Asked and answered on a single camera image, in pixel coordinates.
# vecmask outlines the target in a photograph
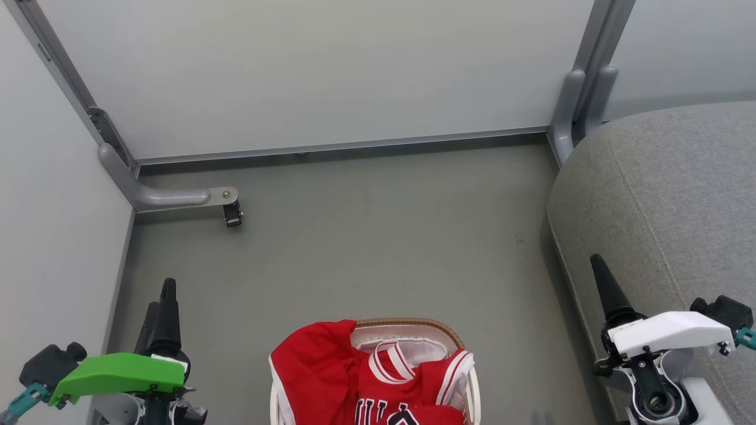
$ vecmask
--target gray fabric sofa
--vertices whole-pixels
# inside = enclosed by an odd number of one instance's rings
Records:
[[[698,296],[756,307],[756,102],[605,124],[562,168],[548,216],[596,358],[606,354],[593,253],[648,316],[687,310]],[[756,352],[698,351],[690,375],[709,382],[734,423],[756,424]],[[623,417],[627,398],[609,398]]]

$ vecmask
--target white basket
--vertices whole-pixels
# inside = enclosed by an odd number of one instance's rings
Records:
[[[402,323],[380,324],[387,321],[400,321]],[[352,345],[359,348],[379,340],[401,341],[418,338],[428,339],[443,345],[449,354],[463,348],[454,332],[443,324],[427,319],[376,319],[358,322],[357,328],[352,333]],[[474,367],[470,369],[467,377],[466,400],[462,412],[465,425],[480,425],[480,388],[478,388],[478,375]],[[284,417],[278,407],[276,388],[271,386],[271,425],[284,424]]]

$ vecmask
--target red jersey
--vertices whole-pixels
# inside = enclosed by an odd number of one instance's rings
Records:
[[[473,355],[418,365],[401,342],[372,352],[352,347],[354,321],[304,327],[271,354],[286,425],[462,425],[461,406]]]

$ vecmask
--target metal foot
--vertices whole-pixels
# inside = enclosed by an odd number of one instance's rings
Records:
[[[575,125],[575,132],[580,139],[603,124],[604,110],[609,103],[609,96],[612,94],[612,88],[618,74],[617,68],[609,65],[601,68],[596,75],[593,92],[589,93],[586,100],[585,112],[578,117],[578,122]]]
[[[150,188],[137,181],[109,144],[101,144],[98,154],[100,162],[137,213],[221,205],[224,206],[227,226],[241,224],[243,213],[239,209],[239,192],[235,188],[172,190]]]
[[[575,115],[584,82],[585,72],[582,70],[574,70],[567,74],[562,84],[562,92],[556,101],[548,138],[560,168],[575,147],[572,143],[572,116]]]

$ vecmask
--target white wall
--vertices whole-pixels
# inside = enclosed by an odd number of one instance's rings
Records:
[[[137,159],[548,126],[593,0],[39,0]]]
[[[132,208],[97,144],[0,2],[0,410],[24,362],[71,341],[104,347]],[[88,400],[22,425],[85,422]]]
[[[756,2],[637,0],[612,64],[604,119],[756,99]]]

